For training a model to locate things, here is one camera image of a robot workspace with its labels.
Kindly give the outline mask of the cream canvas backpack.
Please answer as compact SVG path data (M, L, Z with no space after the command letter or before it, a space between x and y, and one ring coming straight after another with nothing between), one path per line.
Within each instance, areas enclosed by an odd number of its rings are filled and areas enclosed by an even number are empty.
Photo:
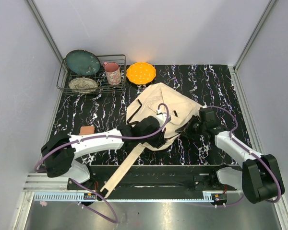
M158 149L144 143L137 144L133 149L128 150L128 156L101 188L101 194L105 198L110 195L145 149L161 151L172 145L174 140L180 136L175 130L184 126L193 115L197 116L201 107L202 105L199 103L163 83L148 86L127 107L126 124L141 121L150 115L156 116L159 113L165 113L168 116L164 134L166 143Z

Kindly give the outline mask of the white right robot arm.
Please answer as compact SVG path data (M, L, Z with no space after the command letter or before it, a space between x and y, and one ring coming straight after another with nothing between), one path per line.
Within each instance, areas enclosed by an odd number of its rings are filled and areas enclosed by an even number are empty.
M195 135L207 138L241 167L241 170L226 165L216 167L214 175L208 178L209 186L214 190L225 185L234 187L253 204L262 201L277 203L285 188L276 158L271 154L263 155L237 139L233 130L221 125L214 109L215 106L200 108L197 116L193 115L177 129L188 138Z

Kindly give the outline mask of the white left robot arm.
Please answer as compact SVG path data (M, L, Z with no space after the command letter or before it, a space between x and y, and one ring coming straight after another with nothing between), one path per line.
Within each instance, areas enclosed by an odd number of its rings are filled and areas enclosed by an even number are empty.
M77 184L84 190L94 185L94 178L86 166L76 159L87 154L106 150L131 150L137 144L164 144L167 115L159 113L141 121L103 133L91 135L56 134L42 148L43 163L49 178L76 176Z

